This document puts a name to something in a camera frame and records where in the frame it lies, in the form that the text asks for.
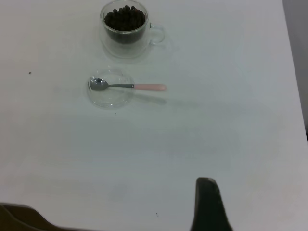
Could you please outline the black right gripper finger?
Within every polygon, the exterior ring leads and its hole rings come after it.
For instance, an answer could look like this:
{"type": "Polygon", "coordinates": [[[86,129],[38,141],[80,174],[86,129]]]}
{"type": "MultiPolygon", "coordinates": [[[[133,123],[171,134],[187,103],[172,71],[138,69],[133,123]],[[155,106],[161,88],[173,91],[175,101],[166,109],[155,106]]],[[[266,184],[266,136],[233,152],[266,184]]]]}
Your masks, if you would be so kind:
{"type": "Polygon", "coordinates": [[[212,178],[198,178],[192,231],[232,231],[219,187],[212,178]]]}

